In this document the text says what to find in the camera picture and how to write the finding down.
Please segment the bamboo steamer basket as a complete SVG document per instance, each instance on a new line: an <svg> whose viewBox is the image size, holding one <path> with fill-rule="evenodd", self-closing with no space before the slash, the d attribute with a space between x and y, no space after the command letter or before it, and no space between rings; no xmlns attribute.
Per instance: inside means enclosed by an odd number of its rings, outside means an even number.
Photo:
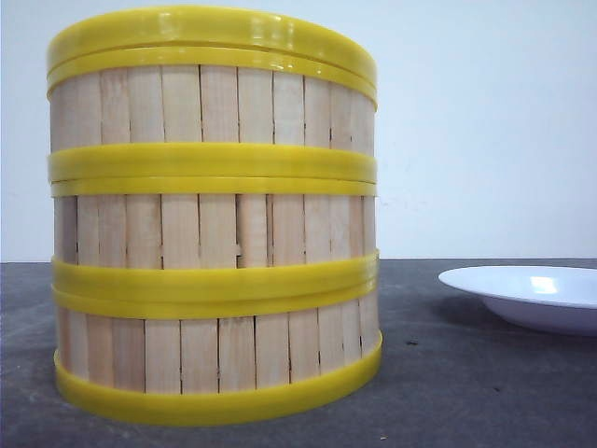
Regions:
<svg viewBox="0 0 597 448"><path fill-rule="evenodd" d="M371 196L371 85L254 49L191 46L54 53L54 196L274 193Z"/></svg>
<svg viewBox="0 0 597 448"><path fill-rule="evenodd" d="M62 396L135 423L209 426L300 413L376 374L378 258L151 270L54 261Z"/></svg>
<svg viewBox="0 0 597 448"><path fill-rule="evenodd" d="M232 269L369 256L371 196L107 194L55 199L54 267Z"/></svg>

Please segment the white plate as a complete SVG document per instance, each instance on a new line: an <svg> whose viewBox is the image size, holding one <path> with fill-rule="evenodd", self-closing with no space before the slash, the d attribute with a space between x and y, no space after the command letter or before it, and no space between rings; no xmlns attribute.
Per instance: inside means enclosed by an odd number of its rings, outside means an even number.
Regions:
<svg viewBox="0 0 597 448"><path fill-rule="evenodd" d="M596 335L596 271L552 266L452 269L438 280L477 294L507 322L560 334Z"/></svg>

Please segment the woven bamboo steamer lid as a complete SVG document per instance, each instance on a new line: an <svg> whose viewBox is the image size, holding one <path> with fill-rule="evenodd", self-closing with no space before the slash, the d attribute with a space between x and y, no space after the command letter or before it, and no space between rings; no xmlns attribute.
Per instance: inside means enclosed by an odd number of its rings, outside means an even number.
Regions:
<svg viewBox="0 0 597 448"><path fill-rule="evenodd" d="M203 46L256 49L327 63L369 81L372 57L356 42L318 24L233 7L167 5L113 11L79 21L51 41L51 71L76 57L109 49Z"/></svg>

